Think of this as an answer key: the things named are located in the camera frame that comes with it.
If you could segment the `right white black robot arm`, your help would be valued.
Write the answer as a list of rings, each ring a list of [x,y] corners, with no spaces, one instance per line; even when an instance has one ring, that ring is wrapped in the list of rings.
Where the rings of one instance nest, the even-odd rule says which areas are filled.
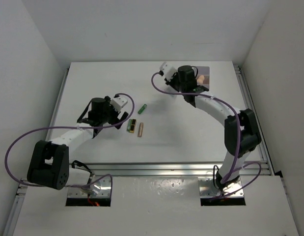
[[[182,93],[184,100],[215,118],[224,127],[226,156],[215,177],[215,187],[224,189],[239,178],[247,157],[260,144],[256,117],[251,109],[240,110],[214,97],[205,85],[205,77],[194,66],[162,66],[165,82]]]

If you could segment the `beige makeup sponge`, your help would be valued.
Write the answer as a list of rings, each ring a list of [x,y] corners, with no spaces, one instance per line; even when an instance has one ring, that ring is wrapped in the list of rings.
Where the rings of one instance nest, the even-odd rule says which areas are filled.
[[[204,81],[205,81],[205,76],[204,76],[204,75],[200,75],[200,76],[197,78],[197,83],[198,83],[199,85],[204,84]]]

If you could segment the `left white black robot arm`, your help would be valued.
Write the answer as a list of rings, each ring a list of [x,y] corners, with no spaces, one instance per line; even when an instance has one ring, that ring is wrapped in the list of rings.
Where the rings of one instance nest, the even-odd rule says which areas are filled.
[[[107,124],[120,129],[129,116],[121,113],[128,103],[125,94],[113,98],[92,98],[73,128],[49,141],[36,143],[29,164],[27,180],[30,183],[60,190],[69,179],[69,156],[79,146],[95,138]]]

